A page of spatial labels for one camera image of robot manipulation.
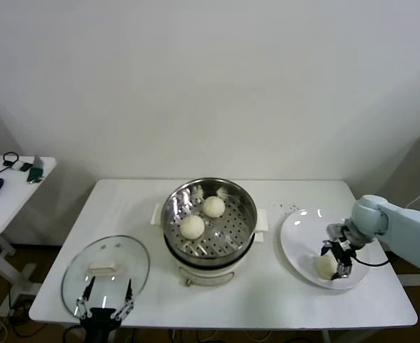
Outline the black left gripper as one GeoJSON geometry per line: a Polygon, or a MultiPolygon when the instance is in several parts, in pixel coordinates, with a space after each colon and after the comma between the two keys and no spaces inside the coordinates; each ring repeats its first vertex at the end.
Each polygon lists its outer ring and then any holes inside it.
{"type": "Polygon", "coordinates": [[[121,326],[118,319],[126,319],[134,308],[134,296],[131,279],[126,288],[124,303],[115,310],[110,308],[89,308],[89,297],[94,286],[95,276],[85,287],[83,294],[76,300],[74,316],[80,319],[80,325],[86,334],[84,343],[107,343],[109,335],[121,326]]]}

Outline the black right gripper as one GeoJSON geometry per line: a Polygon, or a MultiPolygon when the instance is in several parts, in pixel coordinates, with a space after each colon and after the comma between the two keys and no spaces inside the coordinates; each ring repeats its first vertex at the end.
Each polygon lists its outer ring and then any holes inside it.
{"type": "Polygon", "coordinates": [[[324,240],[320,255],[324,256],[330,250],[337,261],[336,271],[332,274],[331,280],[348,278],[352,270],[351,259],[356,256],[356,252],[350,241],[345,238],[333,239],[331,241],[324,240]]]}

